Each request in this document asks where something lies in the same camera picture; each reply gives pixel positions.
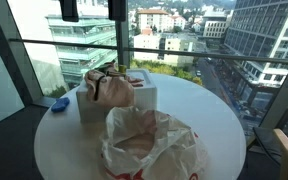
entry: plastic bag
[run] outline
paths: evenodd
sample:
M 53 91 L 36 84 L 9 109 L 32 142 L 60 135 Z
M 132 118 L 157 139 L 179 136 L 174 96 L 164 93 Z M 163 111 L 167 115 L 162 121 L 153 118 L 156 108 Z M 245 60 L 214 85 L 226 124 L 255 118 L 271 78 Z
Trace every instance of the plastic bag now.
M 197 180 L 205 171 L 205 146 L 174 117 L 135 107 L 113 108 L 106 125 L 102 159 L 110 179 Z

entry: blue object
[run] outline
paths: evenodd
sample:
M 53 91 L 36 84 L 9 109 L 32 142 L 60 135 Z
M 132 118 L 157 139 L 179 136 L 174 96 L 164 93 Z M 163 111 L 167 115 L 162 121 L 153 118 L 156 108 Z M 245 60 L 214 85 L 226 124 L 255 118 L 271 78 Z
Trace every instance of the blue object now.
M 56 112 L 63 112 L 66 109 L 66 106 L 70 104 L 70 99 L 67 97 L 59 98 L 56 100 L 56 103 L 52 106 L 51 111 Z

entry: sidewalk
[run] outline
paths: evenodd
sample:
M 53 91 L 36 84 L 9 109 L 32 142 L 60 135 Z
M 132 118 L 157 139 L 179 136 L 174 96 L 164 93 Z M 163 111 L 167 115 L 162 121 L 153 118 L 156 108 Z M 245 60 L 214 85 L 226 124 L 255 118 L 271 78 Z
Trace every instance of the sidewalk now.
M 235 109 L 238 113 L 240 113 L 240 111 L 241 111 L 241 110 L 240 110 L 240 107 L 239 107 L 239 105 L 236 103 L 235 98 L 233 97 L 232 93 L 229 91 L 229 86 L 228 86 L 227 82 L 225 82 L 225 79 L 224 79 L 224 78 L 220 78 L 220 77 L 221 77 L 221 74 L 215 70 L 214 66 L 212 66 L 212 71 L 215 72 L 215 74 L 216 74 L 217 77 L 219 78 L 219 82 L 220 82 L 222 88 L 223 88 L 224 91 L 225 91 L 224 94 L 226 94 L 226 95 L 228 96 L 228 98 L 229 98 L 231 104 L 233 105 L 234 109 Z

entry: red roof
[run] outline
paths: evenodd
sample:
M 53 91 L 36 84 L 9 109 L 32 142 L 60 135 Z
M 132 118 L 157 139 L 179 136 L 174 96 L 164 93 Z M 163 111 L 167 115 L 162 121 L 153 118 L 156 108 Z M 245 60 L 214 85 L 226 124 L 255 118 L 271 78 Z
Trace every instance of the red roof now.
M 138 14 L 166 14 L 168 15 L 166 11 L 160 10 L 160 9 L 142 9 L 138 11 Z
M 185 18 L 183 18 L 182 16 L 171 16 L 172 19 L 177 19 L 177 18 L 181 18 L 183 20 L 186 20 Z
M 142 33 L 143 35 L 151 35 L 153 33 L 151 28 L 146 28 L 146 29 L 142 29 Z

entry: chair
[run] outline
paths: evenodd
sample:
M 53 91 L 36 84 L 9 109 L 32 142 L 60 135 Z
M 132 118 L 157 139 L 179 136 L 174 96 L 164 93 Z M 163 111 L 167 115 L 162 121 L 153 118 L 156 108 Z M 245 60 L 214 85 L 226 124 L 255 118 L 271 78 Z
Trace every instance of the chair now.
M 288 136 L 280 129 L 254 127 L 253 131 L 266 155 L 280 165 L 280 179 L 288 180 Z

